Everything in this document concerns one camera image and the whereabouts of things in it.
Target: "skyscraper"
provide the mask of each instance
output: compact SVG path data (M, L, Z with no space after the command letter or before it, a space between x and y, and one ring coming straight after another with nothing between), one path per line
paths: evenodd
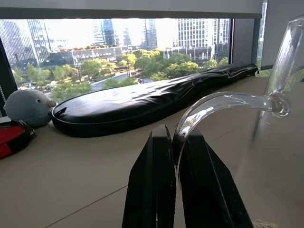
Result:
M230 35L230 19L213 19L213 43L227 44Z
M52 52L52 47L46 31L46 25L43 20L39 19L28 19L27 21L34 44L34 52L36 53L38 64L40 64Z
M92 20L92 33L94 36L94 45L103 45L105 44L104 33L103 33L103 26L101 19L94 19Z
M213 19L177 19L179 47L210 47L213 44Z
M51 52L42 20L0 20L0 34L12 67L40 64Z
M155 19L143 19L141 47L147 50L153 50L157 48Z
M104 32L104 43L106 45L115 45L116 40L112 19L104 19L102 29Z
M123 45L131 45L131 38L129 33L129 28L124 28L123 31Z

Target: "transparent plastic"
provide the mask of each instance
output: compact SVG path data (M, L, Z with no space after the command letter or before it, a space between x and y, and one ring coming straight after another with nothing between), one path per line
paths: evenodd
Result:
M183 115L173 138L180 151L176 164L180 202L179 164L191 131L218 110L254 108L260 110L259 116L253 120L251 143L234 177L241 197L252 220L304 227L304 86L294 90L304 78L303 24L303 16L288 23L264 96L214 93Z

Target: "road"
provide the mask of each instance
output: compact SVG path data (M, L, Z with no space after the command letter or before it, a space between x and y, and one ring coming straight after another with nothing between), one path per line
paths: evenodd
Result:
M122 81L127 77L128 77L127 72L124 72L124 73L116 73L115 76L113 76L112 78L115 78L118 81ZM103 88L105 82L106 82L106 79L101 80L99 82L92 83L92 91L101 90Z

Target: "wall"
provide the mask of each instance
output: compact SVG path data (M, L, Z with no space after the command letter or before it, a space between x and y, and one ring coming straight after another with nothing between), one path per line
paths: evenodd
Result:
M303 14L303 0L268 0L262 55L263 67L274 64L288 22Z

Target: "plush toy nose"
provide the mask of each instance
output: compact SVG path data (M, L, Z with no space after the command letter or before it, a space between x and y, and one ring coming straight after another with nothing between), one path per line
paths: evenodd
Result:
M56 106L56 102L55 102L55 101L52 101L52 100L47 101L47 106L48 106L49 108L55 107L55 106Z

